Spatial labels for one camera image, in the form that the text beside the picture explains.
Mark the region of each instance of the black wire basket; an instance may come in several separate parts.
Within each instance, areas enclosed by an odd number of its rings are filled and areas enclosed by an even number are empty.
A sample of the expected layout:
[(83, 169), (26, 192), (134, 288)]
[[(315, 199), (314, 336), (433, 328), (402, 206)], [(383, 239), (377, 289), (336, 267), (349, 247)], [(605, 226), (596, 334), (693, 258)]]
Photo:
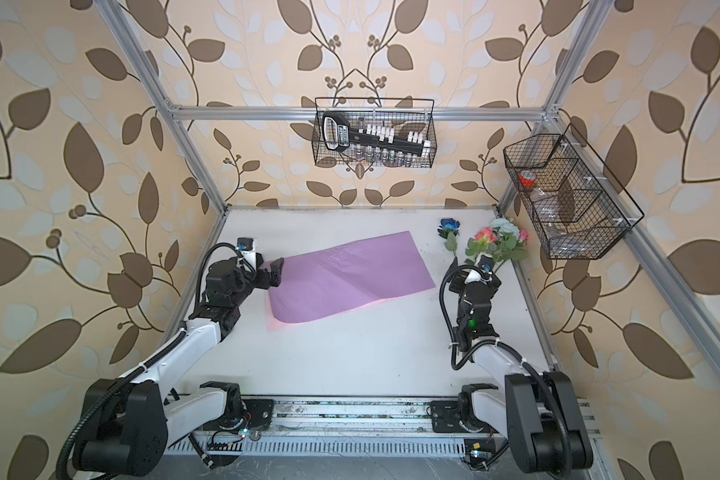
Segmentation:
[(424, 98), (316, 98), (315, 165), (431, 168), (438, 149), (433, 108)]
[[(509, 145), (504, 162), (547, 257), (597, 260), (645, 214), (597, 152), (604, 172), (593, 173), (586, 166), (575, 147), (582, 136), (570, 130), (571, 126), (562, 135), (537, 134)], [(639, 213), (617, 205), (604, 182), (624, 193)]]

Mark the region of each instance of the pink flower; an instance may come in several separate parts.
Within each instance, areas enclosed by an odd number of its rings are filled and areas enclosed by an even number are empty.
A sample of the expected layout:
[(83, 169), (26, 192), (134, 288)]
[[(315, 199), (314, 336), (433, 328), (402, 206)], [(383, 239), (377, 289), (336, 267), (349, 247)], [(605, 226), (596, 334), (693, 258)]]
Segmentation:
[(496, 241), (496, 234), (490, 228), (483, 228), (474, 236), (474, 239), (478, 242), (485, 242), (486, 244), (492, 244)]

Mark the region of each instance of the white table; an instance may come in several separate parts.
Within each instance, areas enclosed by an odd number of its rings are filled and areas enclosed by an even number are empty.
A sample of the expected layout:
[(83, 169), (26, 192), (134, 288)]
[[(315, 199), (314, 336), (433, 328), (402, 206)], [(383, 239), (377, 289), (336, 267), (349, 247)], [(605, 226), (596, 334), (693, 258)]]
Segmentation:
[[(233, 210), (219, 242), (256, 238), (265, 260), (323, 250), (374, 236), (410, 231), (436, 285), (370, 306), (268, 332), (265, 292), (255, 290), (240, 307), (230, 335), (184, 375), (179, 390), (209, 380), (237, 382), (244, 395), (455, 396), (468, 383), (490, 382), (469, 362), (451, 369), (450, 339), (438, 288), (453, 260), (437, 234), (441, 218), (461, 222), (460, 258), (467, 238), (494, 218), (489, 210)], [(219, 249), (210, 263), (229, 258)], [(490, 318), (503, 342), (540, 370), (547, 362), (511, 264), (498, 272), (501, 288)], [(446, 291), (455, 323), (457, 297)]]

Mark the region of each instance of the wrapping paper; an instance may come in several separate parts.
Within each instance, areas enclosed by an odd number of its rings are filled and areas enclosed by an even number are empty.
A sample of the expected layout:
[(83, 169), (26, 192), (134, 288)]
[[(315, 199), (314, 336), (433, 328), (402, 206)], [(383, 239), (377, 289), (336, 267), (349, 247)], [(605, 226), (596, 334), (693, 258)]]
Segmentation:
[[(282, 282), (267, 291), (267, 303), (274, 319), (295, 324), (432, 288), (406, 231), (286, 258)], [(270, 322), (268, 330), (277, 327)]]

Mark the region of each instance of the green leaf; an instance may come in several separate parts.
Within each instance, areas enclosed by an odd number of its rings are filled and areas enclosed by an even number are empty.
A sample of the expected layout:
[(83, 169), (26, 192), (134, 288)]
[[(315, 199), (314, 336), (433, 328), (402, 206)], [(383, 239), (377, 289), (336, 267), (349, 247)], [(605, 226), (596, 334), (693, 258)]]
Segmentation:
[(448, 238), (445, 240), (445, 249), (449, 252), (456, 251), (456, 235), (453, 232), (448, 232)]
[(515, 262), (519, 262), (520, 260), (525, 260), (525, 258), (527, 256), (528, 256), (528, 250), (523, 250), (522, 248), (512, 250), (512, 253), (509, 254), (510, 260), (515, 261)]

